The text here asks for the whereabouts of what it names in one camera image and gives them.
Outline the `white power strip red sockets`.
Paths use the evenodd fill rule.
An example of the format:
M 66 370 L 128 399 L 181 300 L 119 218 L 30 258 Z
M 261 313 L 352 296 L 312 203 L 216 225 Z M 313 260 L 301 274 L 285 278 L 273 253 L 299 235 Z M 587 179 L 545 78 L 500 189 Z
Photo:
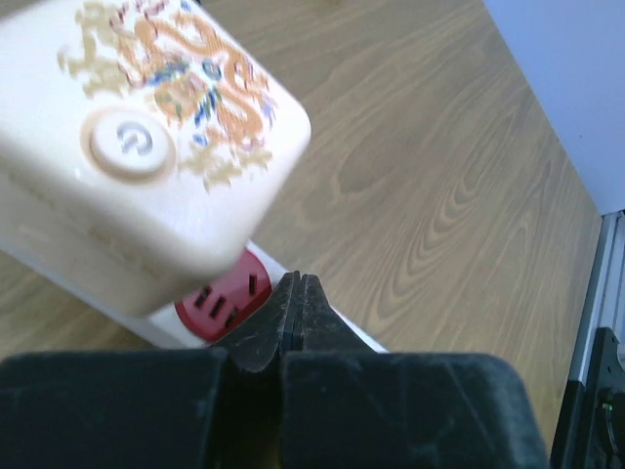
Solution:
M 160 348 L 197 348 L 216 343 L 256 311 L 277 290 L 287 270 L 254 242 L 223 277 L 144 318 L 133 318 L 89 302 L 103 316 Z

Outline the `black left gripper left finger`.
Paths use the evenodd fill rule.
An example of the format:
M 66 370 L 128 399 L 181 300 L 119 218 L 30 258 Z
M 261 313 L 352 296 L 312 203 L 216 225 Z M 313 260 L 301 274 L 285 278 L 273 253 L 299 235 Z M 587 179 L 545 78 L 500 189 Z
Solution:
M 5 468 L 274 468 L 271 372 L 233 346 L 39 352 L 1 363 Z

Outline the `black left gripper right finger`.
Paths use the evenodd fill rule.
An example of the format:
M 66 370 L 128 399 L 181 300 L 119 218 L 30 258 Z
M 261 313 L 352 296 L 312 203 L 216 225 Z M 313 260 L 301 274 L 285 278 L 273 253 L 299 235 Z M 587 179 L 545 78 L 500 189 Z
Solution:
M 286 468 L 545 468 L 521 377 L 488 354 L 328 349 L 341 320 L 317 277 L 286 275 Z

